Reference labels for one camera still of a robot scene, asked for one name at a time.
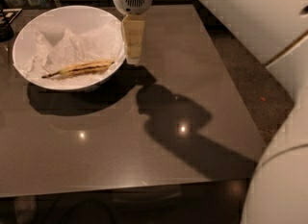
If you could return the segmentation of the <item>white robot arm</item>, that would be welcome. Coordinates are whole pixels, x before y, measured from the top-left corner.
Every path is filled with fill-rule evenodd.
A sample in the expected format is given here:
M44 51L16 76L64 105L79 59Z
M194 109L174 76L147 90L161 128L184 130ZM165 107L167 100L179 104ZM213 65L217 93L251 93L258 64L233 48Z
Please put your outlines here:
M256 143L245 129L234 92L271 138L256 162L216 141L199 139L164 88L141 89L150 135L200 169L214 196L202 209L180 214L178 224L307 224L307 0L198 0L232 38L215 35L219 55L189 39L182 23L158 34L152 65L174 87L198 91L212 104L193 113L220 133L236 132L244 148Z

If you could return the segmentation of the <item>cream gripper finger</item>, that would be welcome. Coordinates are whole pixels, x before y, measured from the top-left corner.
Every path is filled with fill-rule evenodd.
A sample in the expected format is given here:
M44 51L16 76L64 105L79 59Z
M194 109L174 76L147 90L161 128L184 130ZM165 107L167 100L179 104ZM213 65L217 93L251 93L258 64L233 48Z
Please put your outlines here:
M127 14L122 20L124 51L128 64L140 62L145 21L140 15Z

